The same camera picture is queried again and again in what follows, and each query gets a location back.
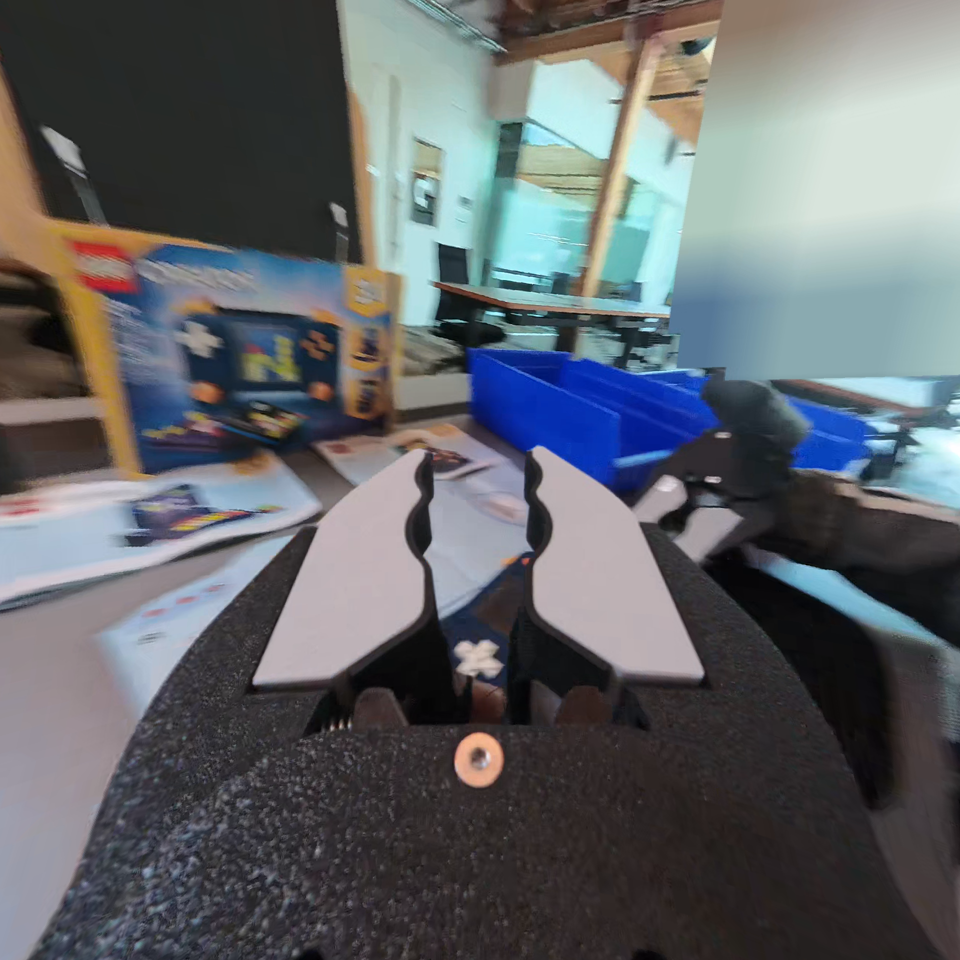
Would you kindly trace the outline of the wooden pillar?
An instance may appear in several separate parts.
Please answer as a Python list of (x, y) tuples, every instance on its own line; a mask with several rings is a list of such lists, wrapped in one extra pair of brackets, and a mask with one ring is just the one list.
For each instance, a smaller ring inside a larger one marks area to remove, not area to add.
[(597, 296), (603, 268), (611, 245), (618, 210), (627, 180), (629, 153), (642, 112), (654, 86), (657, 68), (665, 51), (663, 33), (645, 30), (633, 45), (626, 79), (622, 86), (613, 138), (592, 213), (586, 255), (580, 278), (580, 296)]

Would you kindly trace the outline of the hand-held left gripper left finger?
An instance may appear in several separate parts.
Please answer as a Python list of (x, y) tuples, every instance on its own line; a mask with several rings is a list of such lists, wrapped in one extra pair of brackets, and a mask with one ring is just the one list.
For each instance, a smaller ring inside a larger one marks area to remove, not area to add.
[(318, 522), (252, 676), (256, 691), (326, 687), (436, 613), (432, 457), (404, 454)]

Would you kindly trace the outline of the yellow blue toy brick box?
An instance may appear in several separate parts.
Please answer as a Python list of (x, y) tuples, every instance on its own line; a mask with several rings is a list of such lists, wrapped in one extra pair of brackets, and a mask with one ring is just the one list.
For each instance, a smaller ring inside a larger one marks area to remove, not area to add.
[(47, 229), (122, 473), (392, 425), (397, 274), (59, 219)]

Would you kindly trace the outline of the instruction booklet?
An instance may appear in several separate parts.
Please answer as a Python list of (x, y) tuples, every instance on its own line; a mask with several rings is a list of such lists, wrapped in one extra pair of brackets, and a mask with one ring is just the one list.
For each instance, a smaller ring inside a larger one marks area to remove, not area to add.
[(193, 466), (139, 481), (2, 497), (1, 609), (285, 531), (322, 503), (282, 460)]
[[(430, 506), (438, 614), (462, 611), (526, 550), (525, 512), (510, 493), (479, 478), (440, 484)], [(292, 534), (244, 546), (213, 573), (144, 603), (103, 630), (97, 642), (136, 715), (146, 708), (186, 651), (287, 546)]]
[(434, 478), (438, 481), (459, 481), (496, 470), (505, 463), (497, 451), (451, 423), (408, 427), (386, 436), (357, 435), (315, 441), (311, 448), (354, 486), (414, 450), (424, 450), (430, 455)]

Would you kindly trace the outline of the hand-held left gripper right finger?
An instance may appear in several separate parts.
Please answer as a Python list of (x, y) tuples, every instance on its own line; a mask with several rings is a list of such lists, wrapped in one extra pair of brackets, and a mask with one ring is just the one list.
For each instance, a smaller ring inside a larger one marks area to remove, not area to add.
[(619, 681), (699, 686), (706, 670), (631, 509), (547, 447), (524, 465), (526, 609)]

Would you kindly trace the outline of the white cross brick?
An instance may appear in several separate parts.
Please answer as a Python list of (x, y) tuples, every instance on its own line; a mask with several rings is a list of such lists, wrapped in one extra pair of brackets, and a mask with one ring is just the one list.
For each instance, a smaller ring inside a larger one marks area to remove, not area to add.
[(458, 642), (452, 655), (455, 661), (455, 670), (458, 674), (470, 678), (484, 678), (493, 680), (504, 669), (504, 663), (499, 658), (498, 643), (489, 639), (476, 642), (462, 640)]

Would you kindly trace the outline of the person's right forearm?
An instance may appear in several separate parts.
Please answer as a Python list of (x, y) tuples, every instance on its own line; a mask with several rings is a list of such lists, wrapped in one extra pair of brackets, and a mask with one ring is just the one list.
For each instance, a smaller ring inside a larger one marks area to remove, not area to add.
[(794, 470), (775, 503), (768, 548), (834, 570), (875, 596), (959, 599), (959, 512), (837, 473)]

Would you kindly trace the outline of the large black backdrop board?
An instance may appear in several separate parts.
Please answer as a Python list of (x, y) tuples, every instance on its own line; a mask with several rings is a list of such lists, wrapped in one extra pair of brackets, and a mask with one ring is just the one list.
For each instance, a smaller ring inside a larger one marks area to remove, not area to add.
[(363, 261), (333, 1), (3, 1), (2, 67), (41, 211), (88, 222), (42, 129), (77, 147), (108, 225)]

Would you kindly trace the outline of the blue toy brick game console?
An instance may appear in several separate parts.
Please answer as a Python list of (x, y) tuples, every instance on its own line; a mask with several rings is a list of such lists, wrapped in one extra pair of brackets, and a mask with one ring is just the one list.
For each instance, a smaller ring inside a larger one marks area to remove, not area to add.
[[(499, 725), (505, 718), (510, 636), (522, 605), (525, 574), (532, 557), (526, 552), (510, 559), (476, 596), (440, 623), (448, 644), (454, 690), (466, 696), (470, 723)], [(458, 674), (452, 654), (454, 646), (462, 641), (482, 640), (498, 644), (504, 669), (494, 679)]]

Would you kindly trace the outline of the blue plastic bin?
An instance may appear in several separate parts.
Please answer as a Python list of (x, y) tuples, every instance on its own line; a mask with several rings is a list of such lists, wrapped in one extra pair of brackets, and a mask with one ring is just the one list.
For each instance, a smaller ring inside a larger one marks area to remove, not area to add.
[[(716, 425), (701, 391), (708, 378), (725, 378), (502, 349), (473, 349), (467, 366), (475, 422), (518, 450), (546, 447), (618, 494), (646, 489), (669, 454)], [(792, 469), (845, 474), (866, 464), (859, 416), (783, 396), (810, 424)]]

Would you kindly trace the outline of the black office chair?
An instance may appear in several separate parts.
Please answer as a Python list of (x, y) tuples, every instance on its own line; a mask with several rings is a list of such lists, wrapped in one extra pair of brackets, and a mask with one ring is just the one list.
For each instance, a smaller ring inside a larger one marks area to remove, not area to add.
[(448, 286), (470, 284), (469, 251), (438, 243), (438, 305), (434, 333), (461, 349), (487, 348), (506, 341), (504, 329), (484, 319), (489, 306), (479, 300), (448, 290)]

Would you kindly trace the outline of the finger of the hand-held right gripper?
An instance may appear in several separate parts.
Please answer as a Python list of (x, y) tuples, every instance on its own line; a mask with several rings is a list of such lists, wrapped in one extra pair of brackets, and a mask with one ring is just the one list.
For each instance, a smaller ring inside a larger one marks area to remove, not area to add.
[(751, 508), (743, 504), (697, 505), (677, 534), (677, 548), (698, 565), (750, 539)]
[(684, 527), (689, 517), (687, 485), (677, 477), (658, 477), (631, 507), (639, 523)]

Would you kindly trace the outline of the wooden top office desk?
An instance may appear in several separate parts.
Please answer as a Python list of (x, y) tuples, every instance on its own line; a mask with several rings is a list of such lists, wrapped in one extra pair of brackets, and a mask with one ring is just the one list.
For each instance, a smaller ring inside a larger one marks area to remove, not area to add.
[[(435, 289), (441, 287), (433, 281)], [(662, 327), (669, 322), (670, 309), (665, 305), (644, 306), (626, 299), (609, 297), (586, 298), (571, 294), (549, 294), (516, 291), (501, 287), (447, 286), (463, 296), (499, 310), (516, 326), (526, 327), (528, 319), (547, 316), (548, 325), (556, 330), (586, 329), (611, 326), (614, 330), (635, 330), (647, 325)]]

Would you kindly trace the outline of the closed instruction booklet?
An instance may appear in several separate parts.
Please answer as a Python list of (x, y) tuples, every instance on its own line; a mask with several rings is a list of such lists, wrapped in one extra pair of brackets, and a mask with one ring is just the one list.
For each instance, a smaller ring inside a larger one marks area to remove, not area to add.
[(315, 441), (311, 448), (354, 486), (414, 450), (424, 450), (430, 455), (434, 478), (438, 481), (459, 481), (496, 470), (505, 463), (497, 451), (451, 423), (408, 427), (386, 436), (357, 435)]
[(193, 466), (139, 481), (2, 497), (1, 609), (285, 531), (322, 503), (282, 460)]

